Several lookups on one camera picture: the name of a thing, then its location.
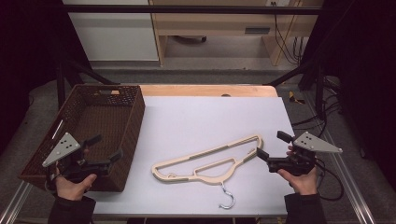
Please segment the person's right hand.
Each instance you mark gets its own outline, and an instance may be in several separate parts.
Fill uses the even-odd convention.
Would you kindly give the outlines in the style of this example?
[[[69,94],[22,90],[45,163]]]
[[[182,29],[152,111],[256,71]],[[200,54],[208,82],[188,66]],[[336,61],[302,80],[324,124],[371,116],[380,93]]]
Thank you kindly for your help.
[[[279,169],[277,173],[288,181],[296,193],[300,195],[314,195],[317,190],[317,168],[314,167],[308,174],[295,176],[284,169]]]

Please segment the brown woven basket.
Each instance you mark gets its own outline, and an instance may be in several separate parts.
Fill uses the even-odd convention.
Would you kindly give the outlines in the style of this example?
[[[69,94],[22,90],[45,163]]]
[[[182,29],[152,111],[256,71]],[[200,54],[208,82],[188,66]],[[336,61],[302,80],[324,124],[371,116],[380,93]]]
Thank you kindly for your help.
[[[104,161],[115,155],[119,159],[95,180],[92,190],[122,192],[144,113],[145,102],[138,86],[75,86],[38,149],[21,171],[20,179],[43,189],[47,169],[42,162],[65,133],[70,133],[78,142],[99,135],[101,140],[89,147],[87,161]]]

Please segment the white cabinet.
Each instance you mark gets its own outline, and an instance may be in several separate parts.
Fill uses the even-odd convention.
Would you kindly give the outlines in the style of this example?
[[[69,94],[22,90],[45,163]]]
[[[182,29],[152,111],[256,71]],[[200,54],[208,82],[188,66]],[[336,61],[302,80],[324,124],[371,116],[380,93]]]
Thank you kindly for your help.
[[[149,13],[70,13],[91,62],[158,61]]]

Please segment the black metal crossbar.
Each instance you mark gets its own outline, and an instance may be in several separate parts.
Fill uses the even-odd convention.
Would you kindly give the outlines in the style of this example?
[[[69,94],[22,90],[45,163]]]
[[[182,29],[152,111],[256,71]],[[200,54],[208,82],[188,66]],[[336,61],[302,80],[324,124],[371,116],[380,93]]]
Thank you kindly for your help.
[[[76,13],[184,13],[184,14],[276,14],[319,15],[321,7],[222,7],[222,6],[143,6],[143,5],[63,5]]]

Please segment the white table mat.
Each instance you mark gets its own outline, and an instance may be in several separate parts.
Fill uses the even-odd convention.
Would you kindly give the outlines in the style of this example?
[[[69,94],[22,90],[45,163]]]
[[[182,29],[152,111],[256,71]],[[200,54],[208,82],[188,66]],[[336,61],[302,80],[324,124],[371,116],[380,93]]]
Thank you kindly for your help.
[[[148,97],[125,189],[94,192],[95,214],[114,217],[263,217],[284,215],[288,183],[259,158],[237,167],[224,186],[166,184],[151,167],[159,161],[223,146],[259,134],[272,157],[287,145],[276,133],[292,128],[279,97]]]

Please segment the black metal stand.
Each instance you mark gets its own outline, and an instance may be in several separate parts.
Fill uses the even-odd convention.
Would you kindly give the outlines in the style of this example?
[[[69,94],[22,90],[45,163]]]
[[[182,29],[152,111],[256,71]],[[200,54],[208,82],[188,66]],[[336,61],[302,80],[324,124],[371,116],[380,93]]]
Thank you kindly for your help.
[[[66,100],[65,82],[68,82],[71,87],[74,87],[77,84],[83,84],[84,81],[80,74],[85,74],[105,85],[116,85],[116,82],[100,76],[91,70],[91,68],[83,66],[72,60],[64,60],[59,63],[56,69],[58,108],[61,108]]]
[[[265,83],[265,86],[276,87],[281,83],[302,75],[298,87],[301,91],[309,90],[313,84],[315,87],[315,112],[320,119],[325,118],[325,111],[323,107],[323,89],[324,89],[324,75],[323,69],[321,68],[321,61],[311,59],[305,63],[300,64],[293,70],[289,71],[286,75],[283,75],[275,80]]]

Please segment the person's left hand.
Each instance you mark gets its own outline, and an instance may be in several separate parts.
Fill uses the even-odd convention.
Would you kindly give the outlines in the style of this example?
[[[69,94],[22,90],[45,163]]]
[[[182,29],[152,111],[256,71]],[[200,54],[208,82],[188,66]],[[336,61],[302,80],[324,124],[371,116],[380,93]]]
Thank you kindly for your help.
[[[59,175],[55,178],[57,195],[69,201],[81,201],[85,192],[92,187],[96,178],[96,174],[90,174],[81,182],[74,183]]]

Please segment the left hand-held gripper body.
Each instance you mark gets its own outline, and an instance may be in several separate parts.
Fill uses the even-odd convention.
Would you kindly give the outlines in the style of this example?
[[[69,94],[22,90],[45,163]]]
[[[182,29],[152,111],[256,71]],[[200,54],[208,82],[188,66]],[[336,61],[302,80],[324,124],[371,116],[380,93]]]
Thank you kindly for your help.
[[[51,153],[42,162],[47,169],[46,181],[53,183],[54,179],[62,175],[67,180],[79,183],[90,174],[97,176],[108,175],[110,165],[104,161],[88,161],[85,150],[70,133],[65,133]]]

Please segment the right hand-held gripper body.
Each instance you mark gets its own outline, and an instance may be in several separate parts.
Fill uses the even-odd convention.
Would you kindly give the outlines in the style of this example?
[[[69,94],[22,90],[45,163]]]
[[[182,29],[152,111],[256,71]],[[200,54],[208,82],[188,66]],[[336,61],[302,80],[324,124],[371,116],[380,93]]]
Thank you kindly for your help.
[[[284,169],[292,175],[306,175],[315,166],[316,153],[342,153],[343,149],[336,147],[309,132],[293,136],[291,142],[294,151],[286,158],[270,158],[266,162],[270,173]]]

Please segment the yellow and black tool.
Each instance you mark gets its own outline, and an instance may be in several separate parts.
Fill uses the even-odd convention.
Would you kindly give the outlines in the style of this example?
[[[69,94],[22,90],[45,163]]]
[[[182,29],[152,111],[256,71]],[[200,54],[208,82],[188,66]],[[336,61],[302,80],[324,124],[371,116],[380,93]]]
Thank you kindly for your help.
[[[296,103],[296,104],[300,104],[300,105],[304,105],[305,104],[305,100],[302,99],[297,99],[294,95],[293,91],[289,91],[289,100],[292,103]]]

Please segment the light wooden desk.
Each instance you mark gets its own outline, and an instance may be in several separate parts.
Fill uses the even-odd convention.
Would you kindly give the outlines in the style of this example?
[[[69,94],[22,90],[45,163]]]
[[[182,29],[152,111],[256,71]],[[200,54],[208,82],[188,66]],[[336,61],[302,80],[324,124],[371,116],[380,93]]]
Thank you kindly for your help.
[[[321,7],[324,0],[148,0],[152,6]],[[154,13],[156,35],[260,37],[272,65],[279,65],[292,37],[309,37],[315,15]]]

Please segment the beige plastic clothes hanger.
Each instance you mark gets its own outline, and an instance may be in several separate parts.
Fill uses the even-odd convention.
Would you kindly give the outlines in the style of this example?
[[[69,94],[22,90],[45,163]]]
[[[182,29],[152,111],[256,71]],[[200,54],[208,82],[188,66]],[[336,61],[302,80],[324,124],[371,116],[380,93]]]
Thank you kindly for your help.
[[[181,163],[188,162],[188,161],[198,160],[203,157],[219,153],[226,149],[230,149],[233,147],[239,147],[244,144],[251,143],[251,142],[255,142],[256,146],[253,149],[251,149],[249,151],[249,153],[244,158],[242,158],[240,160],[237,160],[236,158],[231,157],[231,158],[227,158],[224,160],[215,161],[215,162],[212,162],[207,165],[204,165],[204,166],[194,169],[190,175],[177,175],[174,173],[164,175],[160,172],[160,170],[163,168],[167,168],[167,167],[174,166],[174,165],[181,164]],[[205,183],[207,185],[212,185],[212,186],[219,185],[219,186],[221,186],[223,193],[231,199],[230,204],[220,203],[219,208],[228,210],[228,209],[233,208],[233,206],[235,205],[235,197],[233,196],[233,194],[230,191],[228,191],[226,189],[225,182],[233,176],[235,170],[239,166],[241,166],[242,164],[245,164],[248,161],[255,158],[257,156],[257,150],[263,149],[263,147],[264,147],[264,141],[262,139],[262,136],[260,134],[253,134],[251,136],[239,139],[237,141],[233,141],[231,143],[228,143],[228,144],[225,144],[225,145],[222,145],[219,147],[213,147],[213,148],[210,148],[207,150],[203,150],[203,151],[200,151],[197,153],[192,153],[190,155],[181,156],[179,158],[174,158],[174,159],[167,160],[167,161],[156,162],[151,166],[151,173],[157,180],[159,180],[163,183],[174,184],[174,183],[183,183],[183,182],[202,182],[202,183]],[[220,166],[227,162],[231,162],[232,165],[222,175],[217,175],[217,176],[200,175],[200,172],[202,172],[202,171]]]

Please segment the aluminium rail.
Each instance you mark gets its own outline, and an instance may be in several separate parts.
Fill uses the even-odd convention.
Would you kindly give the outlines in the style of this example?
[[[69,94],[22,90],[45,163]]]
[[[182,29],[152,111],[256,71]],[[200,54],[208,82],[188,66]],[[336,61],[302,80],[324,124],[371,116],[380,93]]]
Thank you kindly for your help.
[[[0,215],[0,224],[14,224],[19,212],[21,211],[29,193],[32,189],[32,185],[22,181],[15,191],[11,201],[7,205],[6,209]]]
[[[376,224],[372,212],[364,200],[361,191],[350,173],[341,154],[331,154],[333,166],[345,189],[345,193],[360,224]]]

